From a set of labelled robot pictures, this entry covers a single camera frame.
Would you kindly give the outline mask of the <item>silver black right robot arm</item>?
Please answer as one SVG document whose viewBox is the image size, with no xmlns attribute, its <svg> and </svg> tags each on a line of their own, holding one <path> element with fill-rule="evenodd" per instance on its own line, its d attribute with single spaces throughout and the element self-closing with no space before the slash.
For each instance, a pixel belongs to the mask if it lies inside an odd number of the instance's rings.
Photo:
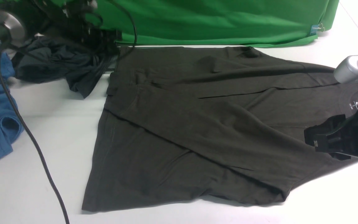
<svg viewBox="0 0 358 224">
<path fill-rule="evenodd" d="M 335 79 L 342 84 L 358 83 L 358 55 L 348 56 L 334 70 Z M 324 123 L 304 131 L 305 143 L 316 152 L 328 153 L 340 161 L 358 158 L 358 103 L 355 114 L 332 116 Z"/>
</svg>

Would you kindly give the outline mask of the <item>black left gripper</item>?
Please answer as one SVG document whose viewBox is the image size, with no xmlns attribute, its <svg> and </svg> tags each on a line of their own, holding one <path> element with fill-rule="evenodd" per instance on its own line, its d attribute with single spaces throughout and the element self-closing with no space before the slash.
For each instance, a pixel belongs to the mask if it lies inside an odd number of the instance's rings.
<svg viewBox="0 0 358 224">
<path fill-rule="evenodd" d="M 41 12 L 40 34 L 77 47 L 87 53 L 118 53 L 120 30 L 103 30 L 103 18 L 96 13 L 95 0 L 73 0 L 57 6 L 51 0 L 32 0 Z"/>
</svg>

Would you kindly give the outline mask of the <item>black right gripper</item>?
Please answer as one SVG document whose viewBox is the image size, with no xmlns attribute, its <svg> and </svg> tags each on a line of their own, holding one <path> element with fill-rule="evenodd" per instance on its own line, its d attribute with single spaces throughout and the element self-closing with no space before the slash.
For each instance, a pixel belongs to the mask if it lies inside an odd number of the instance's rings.
<svg viewBox="0 0 358 224">
<path fill-rule="evenodd" d="M 306 144 L 314 144 L 317 152 L 358 158 L 358 109 L 348 118 L 344 114 L 335 115 L 322 124 L 308 127 L 304 139 Z"/>
</svg>

